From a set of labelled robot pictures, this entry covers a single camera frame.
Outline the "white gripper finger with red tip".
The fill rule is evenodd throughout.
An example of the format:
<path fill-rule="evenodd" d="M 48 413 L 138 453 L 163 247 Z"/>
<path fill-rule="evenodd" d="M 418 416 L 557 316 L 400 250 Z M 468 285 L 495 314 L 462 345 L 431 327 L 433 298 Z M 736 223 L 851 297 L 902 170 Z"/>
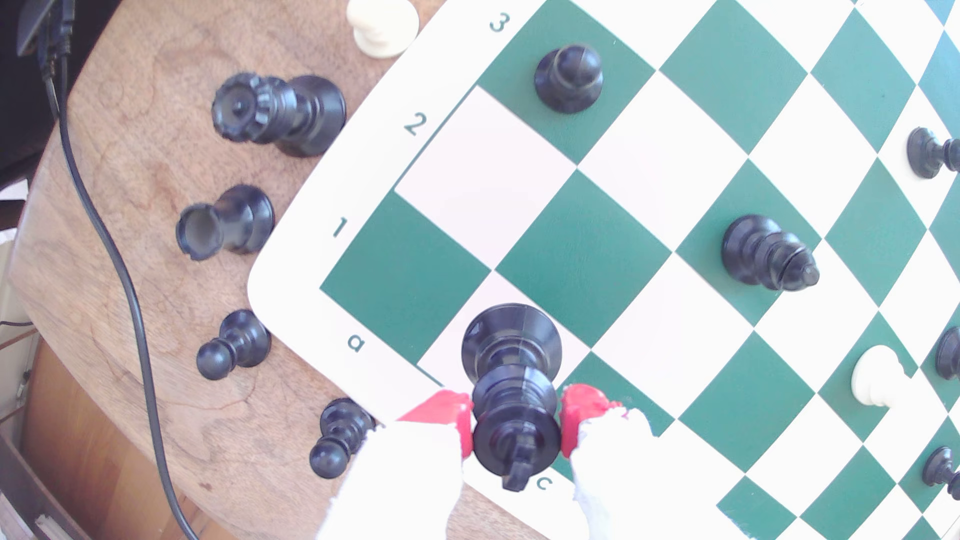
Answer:
<path fill-rule="evenodd" d="M 589 539 L 741 539 L 716 507 L 715 465 L 654 436 L 642 411 L 574 383 L 562 390 L 560 450 Z"/>
<path fill-rule="evenodd" d="M 319 539 L 447 539 L 473 450 L 466 393 L 440 389 L 374 429 L 330 500 Z"/>

